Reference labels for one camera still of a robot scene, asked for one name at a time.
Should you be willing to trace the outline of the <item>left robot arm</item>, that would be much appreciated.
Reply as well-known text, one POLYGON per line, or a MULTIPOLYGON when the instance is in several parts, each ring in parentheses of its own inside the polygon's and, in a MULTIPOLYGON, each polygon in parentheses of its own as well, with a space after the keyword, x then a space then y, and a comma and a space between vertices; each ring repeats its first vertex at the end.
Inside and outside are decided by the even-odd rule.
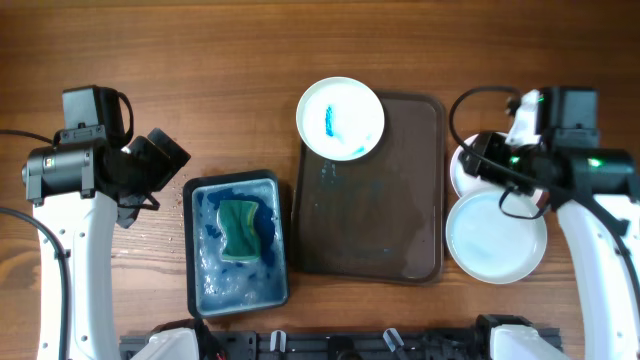
POLYGON ((190 159, 162 130, 134 134, 121 92, 64 91, 64 126, 22 169, 28 220, 40 243, 40 359, 117 359, 111 251, 116 227, 156 211, 161 191, 190 159))

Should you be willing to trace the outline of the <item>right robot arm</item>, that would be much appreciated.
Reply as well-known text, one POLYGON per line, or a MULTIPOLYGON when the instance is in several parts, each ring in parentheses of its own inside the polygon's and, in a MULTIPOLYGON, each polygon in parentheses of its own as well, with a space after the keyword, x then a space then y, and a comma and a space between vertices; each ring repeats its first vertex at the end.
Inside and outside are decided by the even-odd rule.
POLYGON ((454 102, 508 94, 510 133, 484 131, 471 144, 448 122, 465 173, 511 194, 547 193, 537 212, 555 212, 578 285, 588 359, 639 356, 639 173, 624 149, 600 146, 598 92, 552 86, 522 94, 503 85, 472 88, 454 102))

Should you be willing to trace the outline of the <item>light blue plate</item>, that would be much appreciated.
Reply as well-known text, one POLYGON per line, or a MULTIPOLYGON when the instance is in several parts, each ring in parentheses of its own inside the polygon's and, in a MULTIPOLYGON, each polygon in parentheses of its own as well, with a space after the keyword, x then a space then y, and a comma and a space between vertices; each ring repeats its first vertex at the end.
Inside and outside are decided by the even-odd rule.
POLYGON ((481 189, 451 208, 445 238, 451 257, 471 277, 490 284, 517 282, 540 264, 547 227, 528 197, 481 189))

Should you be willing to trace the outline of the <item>green yellow sponge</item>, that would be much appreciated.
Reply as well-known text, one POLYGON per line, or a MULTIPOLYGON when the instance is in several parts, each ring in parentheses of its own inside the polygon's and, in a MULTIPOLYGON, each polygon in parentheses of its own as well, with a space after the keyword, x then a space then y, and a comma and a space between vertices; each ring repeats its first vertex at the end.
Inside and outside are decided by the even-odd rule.
POLYGON ((254 220, 259 204, 246 200, 222 200, 218 225, 224 237, 221 257, 225 261, 251 262, 261 255, 261 240, 254 220))

